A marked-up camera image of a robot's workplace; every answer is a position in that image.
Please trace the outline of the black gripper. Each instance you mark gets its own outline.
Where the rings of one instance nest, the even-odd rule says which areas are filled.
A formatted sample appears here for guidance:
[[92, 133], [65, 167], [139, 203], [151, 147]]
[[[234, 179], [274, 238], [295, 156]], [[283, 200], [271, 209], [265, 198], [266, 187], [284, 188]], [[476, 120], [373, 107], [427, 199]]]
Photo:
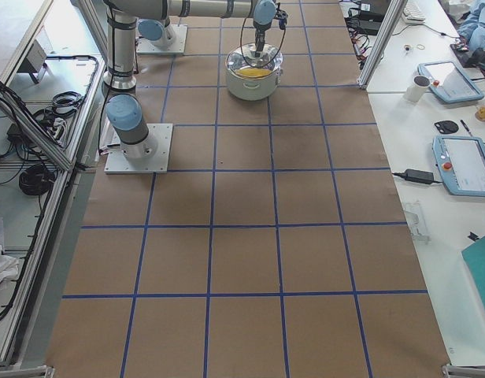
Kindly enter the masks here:
[[265, 32], [267, 31], [266, 25], [255, 25], [255, 43], [256, 43], [256, 55], [260, 56], [265, 47]]

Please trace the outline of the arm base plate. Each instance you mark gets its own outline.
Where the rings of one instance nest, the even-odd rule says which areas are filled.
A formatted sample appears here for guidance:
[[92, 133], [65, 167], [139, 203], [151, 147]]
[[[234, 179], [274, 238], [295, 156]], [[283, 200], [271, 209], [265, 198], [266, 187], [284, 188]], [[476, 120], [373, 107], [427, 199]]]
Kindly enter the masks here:
[[168, 171], [173, 124], [148, 124], [147, 138], [135, 145], [120, 141], [114, 132], [104, 172], [107, 174], [148, 174]]
[[188, 26], [170, 24], [158, 40], [138, 37], [136, 51], [138, 55], [184, 55]]

